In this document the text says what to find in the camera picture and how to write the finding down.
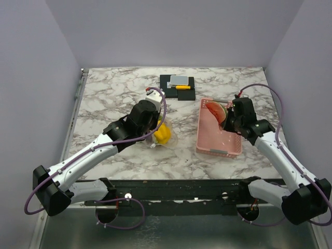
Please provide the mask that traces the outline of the red toy watermelon slice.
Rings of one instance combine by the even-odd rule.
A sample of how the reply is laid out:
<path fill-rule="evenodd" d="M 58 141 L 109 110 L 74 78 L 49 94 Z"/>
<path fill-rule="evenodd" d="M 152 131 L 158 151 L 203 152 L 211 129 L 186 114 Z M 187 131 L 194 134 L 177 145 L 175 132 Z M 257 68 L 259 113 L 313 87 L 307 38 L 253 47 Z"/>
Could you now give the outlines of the red toy watermelon slice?
<path fill-rule="evenodd" d="M 217 120 L 219 129 L 223 130 L 224 121 L 227 118 L 227 110 L 220 103 L 214 101 L 208 102 L 206 107 Z"/>

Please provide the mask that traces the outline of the yellow toy bell pepper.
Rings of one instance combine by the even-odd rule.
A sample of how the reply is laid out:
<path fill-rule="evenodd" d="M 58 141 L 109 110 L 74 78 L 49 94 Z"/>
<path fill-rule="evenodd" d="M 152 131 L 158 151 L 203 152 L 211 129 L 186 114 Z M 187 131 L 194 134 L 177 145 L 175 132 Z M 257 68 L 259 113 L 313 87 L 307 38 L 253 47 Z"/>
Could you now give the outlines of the yellow toy bell pepper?
<path fill-rule="evenodd" d="M 171 130 L 165 122 L 161 124 L 159 129 L 154 133 L 154 137 L 158 144 L 166 144 L 171 139 Z"/>

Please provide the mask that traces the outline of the clear polka dot zip bag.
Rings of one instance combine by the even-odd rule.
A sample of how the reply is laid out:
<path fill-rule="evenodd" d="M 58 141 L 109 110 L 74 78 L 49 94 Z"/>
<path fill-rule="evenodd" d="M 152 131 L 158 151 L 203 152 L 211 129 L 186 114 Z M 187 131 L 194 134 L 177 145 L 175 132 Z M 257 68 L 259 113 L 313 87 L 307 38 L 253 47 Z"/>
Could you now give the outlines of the clear polka dot zip bag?
<path fill-rule="evenodd" d="M 172 120 L 165 117 L 160 128 L 151 136 L 148 136 L 144 143 L 150 147 L 163 146 L 169 149 L 175 149 L 178 144 L 178 137 L 172 127 Z"/>

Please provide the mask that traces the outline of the pink perforated plastic basket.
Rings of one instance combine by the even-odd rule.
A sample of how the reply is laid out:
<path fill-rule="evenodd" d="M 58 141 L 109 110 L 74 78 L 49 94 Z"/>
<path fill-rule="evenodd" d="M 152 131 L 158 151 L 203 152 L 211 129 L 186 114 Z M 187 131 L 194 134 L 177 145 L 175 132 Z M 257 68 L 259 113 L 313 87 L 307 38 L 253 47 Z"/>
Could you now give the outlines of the pink perforated plastic basket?
<path fill-rule="evenodd" d="M 242 137 L 219 129 L 216 118 L 206 107 L 212 101 L 210 98 L 200 100 L 196 152 L 235 158 L 242 154 Z"/>

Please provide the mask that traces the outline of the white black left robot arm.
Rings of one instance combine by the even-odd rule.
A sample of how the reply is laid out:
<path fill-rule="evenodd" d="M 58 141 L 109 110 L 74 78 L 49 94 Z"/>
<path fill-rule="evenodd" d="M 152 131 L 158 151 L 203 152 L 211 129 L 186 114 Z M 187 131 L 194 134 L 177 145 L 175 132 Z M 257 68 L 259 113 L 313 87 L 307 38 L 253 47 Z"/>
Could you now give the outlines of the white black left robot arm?
<path fill-rule="evenodd" d="M 110 123 L 97 138 L 68 159 L 46 169 L 33 170 L 33 190 L 49 216 L 63 212 L 70 204 L 98 200 L 113 202 L 114 188 L 108 180 L 79 182 L 78 179 L 105 159 L 147 137 L 156 128 L 160 105 L 140 100 L 130 114 Z"/>

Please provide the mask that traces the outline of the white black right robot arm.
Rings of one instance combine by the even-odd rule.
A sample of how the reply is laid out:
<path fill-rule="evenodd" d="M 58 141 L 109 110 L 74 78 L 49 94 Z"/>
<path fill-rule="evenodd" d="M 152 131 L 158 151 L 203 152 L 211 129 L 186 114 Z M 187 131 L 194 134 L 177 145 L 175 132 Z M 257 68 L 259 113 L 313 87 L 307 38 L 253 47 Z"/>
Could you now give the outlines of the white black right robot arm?
<path fill-rule="evenodd" d="M 310 221 L 331 209 L 331 184 L 309 172 L 281 143 L 272 124 L 258 120 L 253 102 L 237 98 L 227 109 L 222 122 L 225 131 L 236 133 L 255 146 L 274 166 L 286 187 L 271 184 L 259 177 L 250 177 L 238 190 L 239 199 L 250 203 L 260 199 L 280 208 L 294 225 Z"/>

